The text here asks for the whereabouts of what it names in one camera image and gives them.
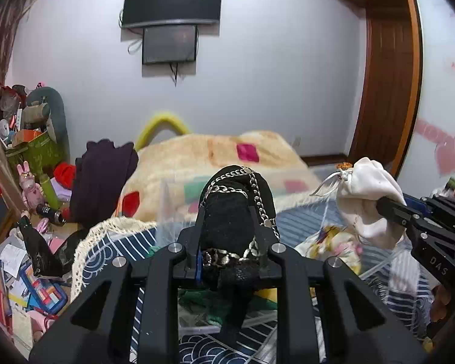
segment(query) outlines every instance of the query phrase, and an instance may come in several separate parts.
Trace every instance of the yellow blanket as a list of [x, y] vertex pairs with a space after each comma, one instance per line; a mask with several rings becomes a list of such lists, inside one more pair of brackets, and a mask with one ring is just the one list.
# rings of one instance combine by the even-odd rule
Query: yellow blanket
[[[240, 160], [237, 144], [256, 148], [259, 162]], [[273, 196], [307, 192], [319, 184], [292, 147], [278, 134], [252, 131], [239, 137], [187, 134], [149, 145], [138, 152], [138, 166], [123, 187], [115, 216], [122, 215], [125, 195], [138, 191], [132, 217], [164, 220], [194, 211], [202, 187], [221, 168], [237, 164], [259, 172]]]

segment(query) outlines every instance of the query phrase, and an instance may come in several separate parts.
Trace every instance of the plastic bag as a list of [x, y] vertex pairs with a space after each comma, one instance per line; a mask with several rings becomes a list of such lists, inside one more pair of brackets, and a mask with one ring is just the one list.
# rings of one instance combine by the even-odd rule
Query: plastic bag
[[0, 109], [3, 111], [4, 119], [10, 121], [12, 116], [17, 114], [20, 101], [20, 97], [15, 90], [8, 86], [3, 88], [2, 98], [0, 98]]

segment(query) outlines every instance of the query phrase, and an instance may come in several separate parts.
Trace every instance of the bedding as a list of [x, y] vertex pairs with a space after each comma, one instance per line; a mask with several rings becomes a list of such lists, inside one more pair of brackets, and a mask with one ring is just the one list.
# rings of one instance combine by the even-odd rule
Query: bedding
[[188, 134], [138, 152], [138, 166], [124, 185], [114, 216], [162, 221], [197, 213], [200, 192], [221, 168], [243, 165], [259, 172], [273, 196], [315, 189], [319, 179], [293, 148], [270, 131], [239, 137]]
[[[95, 241], [88, 237], [90, 238], [89, 246], [83, 247], [80, 251], [83, 253], [83, 258], [77, 258], [75, 261], [76, 265], [82, 260], [83, 267], [80, 270], [76, 268], [79, 277], [75, 275], [75, 283], [71, 291], [72, 299], [117, 255], [125, 256], [130, 261], [141, 259], [145, 257], [149, 248], [156, 244], [157, 235], [161, 233], [162, 228], [182, 228], [191, 225], [191, 223], [183, 222], [180, 225], [160, 226], [155, 223], [142, 223], [132, 219], [112, 218], [104, 225], [94, 227], [91, 236], [95, 237]], [[290, 209], [280, 209], [277, 213], [277, 226], [281, 241], [291, 247], [295, 247], [308, 236], [318, 232], [321, 225], [325, 224], [344, 225], [333, 199], [322, 199]], [[367, 281], [375, 294], [383, 299], [384, 303], [403, 324], [417, 338], [423, 339], [426, 333], [426, 325], [429, 322], [433, 296], [425, 276], [420, 272], [419, 264], [411, 260], [409, 252], [409, 242], [404, 242], [403, 246], [395, 252], [396, 255], [390, 250], [364, 245], [361, 255], [363, 272], [361, 276], [363, 277], [364, 272], [367, 274], [366, 271], [375, 265], [379, 265], [382, 261], [387, 262], [377, 272], [370, 275]], [[137, 303], [137, 312], [139, 313], [142, 310], [142, 294], [143, 292], [140, 291]], [[133, 362], [136, 359], [139, 330], [138, 321], [135, 322], [130, 351], [130, 358]], [[228, 348], [217, 341], [215, 334], [198, 333], [193, 335], [196, 328], [189, 324], [181, 332], [179, 340], [180, 362], [274, 362], [276, 318], [268, 318], [261, 324], [256, 324], [256, 322], [254, 324], [244, 324], [245, 327], [239, 335], [235, 349]], [[323, 359], [325, 348], [322, 326], [318, 317], [316, 317], [316, 327], [319, 354]]]

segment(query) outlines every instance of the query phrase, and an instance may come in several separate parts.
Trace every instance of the wall-mounted tv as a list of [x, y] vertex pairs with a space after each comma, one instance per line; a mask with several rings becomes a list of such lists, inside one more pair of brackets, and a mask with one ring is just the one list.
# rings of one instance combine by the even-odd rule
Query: wall-mounted tv
[[219, 23], [221, 0], [125, 0], [123, 28]]

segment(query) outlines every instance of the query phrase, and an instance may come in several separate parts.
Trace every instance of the wooden wardrobe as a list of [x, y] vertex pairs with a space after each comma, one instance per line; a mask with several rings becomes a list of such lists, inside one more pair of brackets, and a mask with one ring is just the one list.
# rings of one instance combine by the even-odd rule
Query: wooden wardrobe
[[421, 34], [415, 0], [347, 0], [365, 8], [367, 51], [359, 117], [349, 153], [391, 165], [397, 176], [416, 118]]

